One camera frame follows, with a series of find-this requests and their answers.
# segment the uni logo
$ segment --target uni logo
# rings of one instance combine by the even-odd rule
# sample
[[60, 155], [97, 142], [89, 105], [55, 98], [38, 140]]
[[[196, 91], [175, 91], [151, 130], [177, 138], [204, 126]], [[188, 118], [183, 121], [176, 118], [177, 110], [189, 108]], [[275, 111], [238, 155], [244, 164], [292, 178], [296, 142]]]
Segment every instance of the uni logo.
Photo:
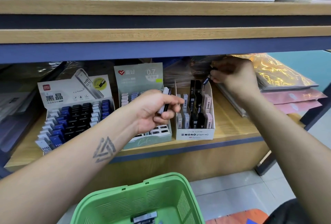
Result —
[[49, 84], [44, 84], [42, 88], [44, 89], [44, 91], [49, 91], [51, 89], [51, 86]]

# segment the tattoo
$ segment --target tattoo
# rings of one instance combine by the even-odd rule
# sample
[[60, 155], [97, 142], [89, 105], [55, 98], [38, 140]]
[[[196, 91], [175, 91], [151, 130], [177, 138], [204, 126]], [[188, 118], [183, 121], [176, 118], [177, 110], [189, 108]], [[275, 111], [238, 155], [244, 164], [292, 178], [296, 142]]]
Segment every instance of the tattoo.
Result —
[[116, 152], [115, 146], [109, 137], [105, 140], [101, 138], [100, 143], [93, 154], [93, 159], [97, 159], [95, 163], [102, 162], [104, 160], [110, 159]]

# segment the forearm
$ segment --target forearm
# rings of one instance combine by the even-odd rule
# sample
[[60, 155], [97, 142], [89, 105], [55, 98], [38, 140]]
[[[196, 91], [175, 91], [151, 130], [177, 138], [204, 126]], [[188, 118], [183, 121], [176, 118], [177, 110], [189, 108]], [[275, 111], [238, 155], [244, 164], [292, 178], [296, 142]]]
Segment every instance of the forearm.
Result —
[[242, 104], [312, 221], [329, 222], [331, 151], [260, 94]]
[[56, 223], [77, 193], [136, 134], [125, 110], [116, 110], [92, 129], [1, 180], [3, 223]]

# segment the pink package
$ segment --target pink package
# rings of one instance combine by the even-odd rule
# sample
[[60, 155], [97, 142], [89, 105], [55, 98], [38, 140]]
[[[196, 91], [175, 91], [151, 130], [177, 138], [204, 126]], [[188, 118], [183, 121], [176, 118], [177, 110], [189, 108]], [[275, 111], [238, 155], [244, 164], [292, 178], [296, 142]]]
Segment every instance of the pink package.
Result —
[[276, 108], [285, 114], [308, 111], [311, 108], [319, 107], [322, 104], [317, 100], [301, 101], [287, 104], [276, 104]]
[[327, 97], [322, 92], [313, 88], [297, 91], [263, 92], [261, 94], [273, 104], [286, 104]]

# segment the plastic basket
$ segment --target plastic basket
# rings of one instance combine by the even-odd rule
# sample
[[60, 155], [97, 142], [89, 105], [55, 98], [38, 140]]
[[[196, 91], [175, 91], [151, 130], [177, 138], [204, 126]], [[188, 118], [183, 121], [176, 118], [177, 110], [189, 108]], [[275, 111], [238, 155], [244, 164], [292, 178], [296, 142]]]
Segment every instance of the plastic basket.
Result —
[[187, 179], [167, 173], [136, 185], [90, 193], [77, 205], [70, 224], [132, 224], [131, 217], [154, 211], [156, 224], [205, 223]]

